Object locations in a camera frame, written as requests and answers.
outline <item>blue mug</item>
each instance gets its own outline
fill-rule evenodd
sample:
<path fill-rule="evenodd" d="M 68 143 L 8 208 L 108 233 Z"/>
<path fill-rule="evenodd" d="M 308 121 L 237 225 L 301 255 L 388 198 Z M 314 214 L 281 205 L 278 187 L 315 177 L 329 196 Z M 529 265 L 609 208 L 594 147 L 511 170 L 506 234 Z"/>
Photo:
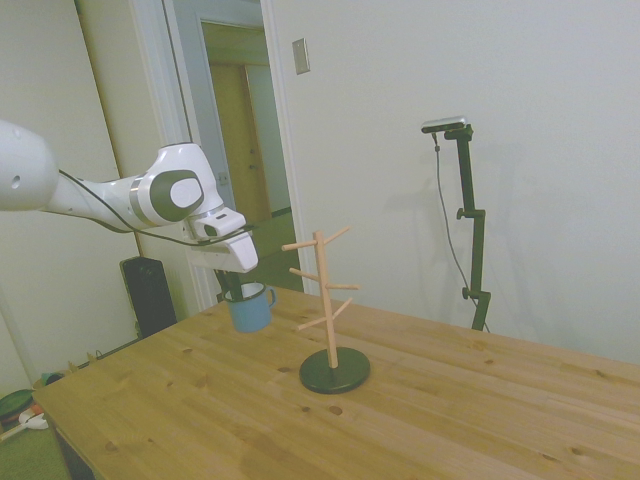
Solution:
<path fill-rule="evenodd" d="M 271 292 L 271 303 L 267 301 Z M 231 292 L 224 294 L 229 305 L 233 327 L 238 332 L 257 332 L 271 323 L 271 307 L 276 304 L 276 291 L 262 283 L 242 285 L 242 300 L 232 300 Z"/>

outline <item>green floor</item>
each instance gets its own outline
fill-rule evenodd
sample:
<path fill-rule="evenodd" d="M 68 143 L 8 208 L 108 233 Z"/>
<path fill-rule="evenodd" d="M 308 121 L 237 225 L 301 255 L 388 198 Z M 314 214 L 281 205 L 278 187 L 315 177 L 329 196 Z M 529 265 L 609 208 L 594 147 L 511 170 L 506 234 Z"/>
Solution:
<path fill-rule="evenodd" d="M 24 430 L 0 443 L 0 479 L 67 480 L 55 442 L 47 429 Z"/>

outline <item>doorway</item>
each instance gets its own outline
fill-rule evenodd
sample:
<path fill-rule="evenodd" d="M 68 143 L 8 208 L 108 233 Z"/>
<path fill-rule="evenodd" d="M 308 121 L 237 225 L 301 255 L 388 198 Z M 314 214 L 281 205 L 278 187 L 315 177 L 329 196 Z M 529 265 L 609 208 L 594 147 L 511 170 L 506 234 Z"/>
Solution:
<path fill-rule="evenodd" d="M 207 61 L 235 209 L 255 225 L 258 267 L 243 281 L 303 291 L 276 115 L 267 44 L 261 28 L 202 22 Z"/>

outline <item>mug handle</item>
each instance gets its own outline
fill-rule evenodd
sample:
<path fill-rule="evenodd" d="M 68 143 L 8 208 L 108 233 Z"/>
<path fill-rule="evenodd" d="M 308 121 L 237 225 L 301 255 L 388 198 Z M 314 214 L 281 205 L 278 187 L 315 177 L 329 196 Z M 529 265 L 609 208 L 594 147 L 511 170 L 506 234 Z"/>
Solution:
<path fill-rule="evenodd" d="M 271 303 L 269 304 L 269 308 L 271 308 L 276 304 L 278 299 L 276 297 L 276 291 L 273 289 L 273 287 L 267 287 L 267 292 L 271 292 L 271 297 L 273 298 L 273 300 L 271 300 Z"/>

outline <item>open door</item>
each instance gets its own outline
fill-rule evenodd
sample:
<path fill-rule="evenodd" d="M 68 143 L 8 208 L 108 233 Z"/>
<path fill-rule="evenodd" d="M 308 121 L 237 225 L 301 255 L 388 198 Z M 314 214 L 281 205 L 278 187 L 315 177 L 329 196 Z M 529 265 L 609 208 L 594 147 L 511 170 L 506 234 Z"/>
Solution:
<path fill-rule="evenodd" d="M 211 65 L 236 210 L 248 222 L 271 218 L 262 152 L 244 65 Z"/>

